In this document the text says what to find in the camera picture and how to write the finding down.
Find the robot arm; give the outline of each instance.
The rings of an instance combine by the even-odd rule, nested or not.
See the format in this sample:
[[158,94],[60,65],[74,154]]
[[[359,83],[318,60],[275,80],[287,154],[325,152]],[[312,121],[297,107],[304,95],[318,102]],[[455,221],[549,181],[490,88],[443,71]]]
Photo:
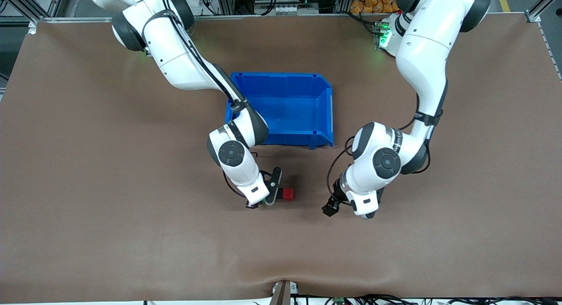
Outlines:
[[[425,163],[447,92],[447,56],[475,0],[417,1],[413,13],[394,15],[397,24],[393,23],[391,31],[398,33],[392,36],[395,41],[389,41],[389,45],[399,41],[396,64],[419,99],[411,133],[375,122],[361,127],[352,146],[354,163],[337,179],[335,191],[323,207],[327,215],[336,213],[339,203],[349,201],[355,215],[371,219],[384,188],[399,173],[414,173]],[[488,0],[483,10],[480,7],[477,23],[489,4]],[[405,17],[410,19],[407,28],[397,22]]]
[[249,152],[267,138],[267,124],[253,109],[225,71],[201,57],[186,33],[193,14],[186,0],[92,0],[100,7],[119,9],[112,27],[118,41],[129,50],[147,50],[171,85],[182,90],[217,89],[231,101],[235,119],[212,131],[207,149],[217,165],[255,205],[277,188],[266,187],[263,175]]

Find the blue storage bin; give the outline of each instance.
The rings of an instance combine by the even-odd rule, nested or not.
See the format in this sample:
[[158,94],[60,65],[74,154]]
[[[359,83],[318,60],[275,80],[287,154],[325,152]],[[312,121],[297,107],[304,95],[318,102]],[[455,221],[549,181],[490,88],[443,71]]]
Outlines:
[[[334,146],[331,84],[322,75],[233,72],[231,79],[269,126],[263,144]],[[230,104],[225,123],[232,119]]]

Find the brown table surface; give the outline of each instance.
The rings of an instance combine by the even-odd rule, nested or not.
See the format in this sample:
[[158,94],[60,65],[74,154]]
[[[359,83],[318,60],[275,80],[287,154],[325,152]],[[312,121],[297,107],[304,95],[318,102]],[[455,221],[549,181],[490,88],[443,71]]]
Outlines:
[[321,212],[345,139],[369,121],[404,125],[415,108],[364,28],[201,21],[195,43],[228,73],[332,83],[334,148],[255,148],[297,199],[249,210],[227,189],[205,148],[221,93],[175,89],[108,23],[40,24],[0,109],[2,303],[255,298],[282,279],[317,295],[561,295],[562,85],[522,14],[460,35],[432,165],[396,179],[371,221]]

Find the floor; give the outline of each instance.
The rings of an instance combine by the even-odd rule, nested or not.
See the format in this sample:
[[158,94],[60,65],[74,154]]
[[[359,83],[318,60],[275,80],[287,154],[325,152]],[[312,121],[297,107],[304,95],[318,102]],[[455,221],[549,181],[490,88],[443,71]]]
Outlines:
[[[91,0],[69,0],[64,9],[65,17],[112,17],[114,13],[97,7]],[[490,12],[525,11],[538,0],[492,0]],[[562,9],[562,0],[555,1],[540,16],[540,25],[550,46],[553,61],[562,63],[562,16],[556,11]],[[10,76],[20,45],[27,29],[22,27],[3,27],[0,17],[0,73]]]

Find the robot end effector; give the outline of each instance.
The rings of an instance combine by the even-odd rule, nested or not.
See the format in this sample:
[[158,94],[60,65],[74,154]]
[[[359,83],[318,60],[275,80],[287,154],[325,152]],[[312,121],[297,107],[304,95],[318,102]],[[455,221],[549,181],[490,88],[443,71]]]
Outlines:
[[335,214],[339,204],[349,203],[355,215],[371,219],[382,191],[399,173],[418,173],[429,157],[429,141],[442,115],[448,54],[458,33],[482,21],[490,1],[397,0],[403,13],[383,20],[389,29],[378,37],[378,45],[396,57],[401,75],[417,93],[413,127],[409,134],[379,123],[359,130],[353,141],[354,163],[334,183],[334,192],[323,207],[326,215]]

